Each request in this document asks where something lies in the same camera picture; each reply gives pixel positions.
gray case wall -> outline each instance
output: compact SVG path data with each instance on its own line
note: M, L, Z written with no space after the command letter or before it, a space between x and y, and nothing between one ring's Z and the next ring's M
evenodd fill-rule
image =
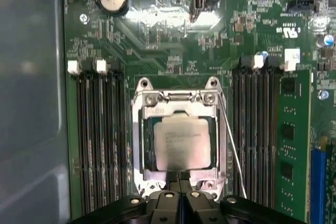
M60 0L0 0L0 223L70 217Z

capacitor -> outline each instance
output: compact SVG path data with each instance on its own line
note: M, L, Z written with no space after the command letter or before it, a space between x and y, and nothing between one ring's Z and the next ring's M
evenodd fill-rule
M318 46L319 48L329 47L332 46L333 43L334 43L334 37L330 34L327 34L317 39L316 46Z

white sticker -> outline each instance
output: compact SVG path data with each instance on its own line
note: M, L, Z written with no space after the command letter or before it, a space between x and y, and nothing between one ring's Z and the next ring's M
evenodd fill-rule
M300 63L300 48L286 48L285 62L291 61L293 63Z

wire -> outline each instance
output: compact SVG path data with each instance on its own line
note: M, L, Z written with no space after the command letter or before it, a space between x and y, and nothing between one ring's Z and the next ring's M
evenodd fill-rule
M241 190L243 191L244 198L247 199L246 192L245 192L245 186L244 186L244 182L243 182L243 174L241 172L242 168L240 167L240 163L239 163L239 159L238 159L238 154L237 154L237 151L236 151L236 146L235 146L235 143L233 141L233 137L232 137L232 132L231 132L229 120L227 119L226 109L225 109L225 106L224 106L224 101L222 99L220 99L220 105L221 105L222 110L223 110L225 123L226 123L226 126L227 126L227 130L229 132L232 149L233 149L235 160L236 160L236 164L237 164L237 167L238 167L238 173L239 173L239 178L240 178L240 186L242 188Z

cpu socket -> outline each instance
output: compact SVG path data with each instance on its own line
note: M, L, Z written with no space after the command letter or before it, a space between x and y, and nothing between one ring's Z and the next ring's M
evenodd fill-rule
M146 198L167 171L189 171L193 190L218 199L227 181L226 99L219 79L203 89L156 90L141 78L132 100L134 182Z

